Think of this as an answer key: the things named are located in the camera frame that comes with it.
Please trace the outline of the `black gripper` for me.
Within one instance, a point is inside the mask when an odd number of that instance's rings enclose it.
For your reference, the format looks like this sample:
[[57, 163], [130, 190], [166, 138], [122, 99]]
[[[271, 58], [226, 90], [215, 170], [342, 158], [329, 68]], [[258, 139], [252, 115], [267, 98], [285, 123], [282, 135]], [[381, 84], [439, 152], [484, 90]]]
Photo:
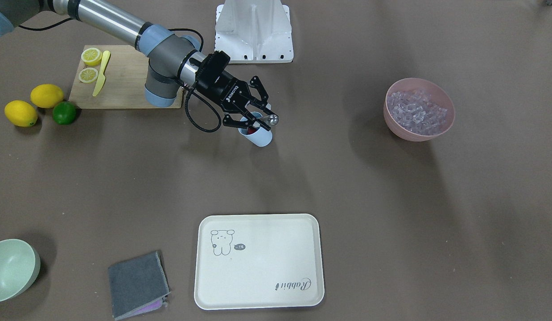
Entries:
[[224, 112], [223, 126], [247, 130], [254, 127], [270, 132], [272, 126], [256, 121], [258, 118], [248, 110], [252, 105], [263, 113], [263, 117], [277, 117], [268, 103], [268, 94], [258, 76], [242, 81], [225, 71], [230, 58], [223, 51], [207, 55], [202, 61], [193, 59], [197, 67], [194, 88]]

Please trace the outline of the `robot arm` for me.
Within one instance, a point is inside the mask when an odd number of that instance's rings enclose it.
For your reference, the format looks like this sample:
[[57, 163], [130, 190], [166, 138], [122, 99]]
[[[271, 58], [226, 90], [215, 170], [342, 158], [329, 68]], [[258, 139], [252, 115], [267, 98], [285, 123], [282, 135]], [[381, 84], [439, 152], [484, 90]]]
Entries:
[[143, 53], [149, 59], [145, 98], [156, 107], [171, 106], [184, 87], [188, 97], [222, 109], [220, 125], [270, 131], [278, 124], [260, 79], [233, 77], [226, 71], [230, 57], [225, 52], [204, 55], [197, 40], [179, 37], [104, 0], [0, 0], [0, 37], [44, 11], [91, 25]]

